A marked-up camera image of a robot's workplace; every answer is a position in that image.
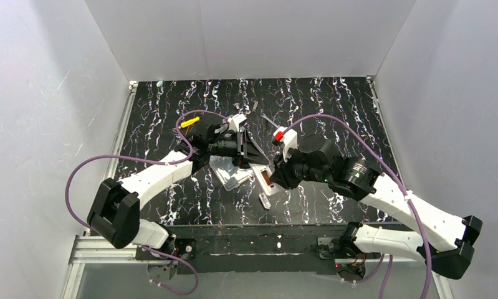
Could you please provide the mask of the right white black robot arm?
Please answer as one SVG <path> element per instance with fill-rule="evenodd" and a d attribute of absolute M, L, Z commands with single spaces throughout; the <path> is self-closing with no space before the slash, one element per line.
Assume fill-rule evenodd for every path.
<path fill-rule="evenodd" d="M 295 189 L 303 181 L 325 184 L 338 195 L 387 212 L 406 226 L 398 231 L 349 222 L 340 237 L 319 245 L 324 255 L 395 255 L 424 261 L 433 272 L 453 280 L 469 268 L 482 229 L 477 217 L 451 215 L 410 191 L 401 191 L 378 166 L 357 156 L 341 156 L 322 136 L 298 140 L 293 130 L 279 128 L 273 142 L 281 152 L 273 160 L 272 183 L 284 189 Z"/>

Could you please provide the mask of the white remote control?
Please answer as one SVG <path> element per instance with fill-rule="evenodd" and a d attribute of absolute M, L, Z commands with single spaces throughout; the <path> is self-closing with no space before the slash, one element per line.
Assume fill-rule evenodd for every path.
<path fill-rule="evenodd" d="M 266 196 L 273 196 L 279 192 L 282 192 L 284 189 L 279 186 L 277 183 L 273 183 L 271 181 L 271 169 L 268 165 L 261 164 L 249 164 L 252 171 L 254 172 L 254 176 L 259 183 L 262 192 Z"/>

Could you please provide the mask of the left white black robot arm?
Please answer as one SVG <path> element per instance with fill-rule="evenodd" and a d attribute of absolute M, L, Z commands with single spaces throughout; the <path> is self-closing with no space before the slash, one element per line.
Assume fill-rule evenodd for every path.
<path fill-rule="evenodd" d="M 142 219 L 141 209 L 163 190 L 207 166 L 213 156 L 228 157 L 241 169 L 267 166 L 269 160 L 243 127 L 245 122 L 241 114 L 201 116 L 159 163 L 119 181 L 104 180 L 87 224 L 116 249 L 134 244 L 174 252 L 176 235 L 160 223 Z"/>

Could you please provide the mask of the white remote battery cover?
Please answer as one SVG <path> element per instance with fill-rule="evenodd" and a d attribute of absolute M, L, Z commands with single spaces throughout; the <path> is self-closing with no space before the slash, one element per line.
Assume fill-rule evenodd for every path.
<path fill-rule="evenodd" d="M 264 193 L 259 194 L 259 200 L 261 202 L 262 207 L 265 210 L 269 210 L 271 208 L 271 203 L 270 203 L 268 197 Z"/>

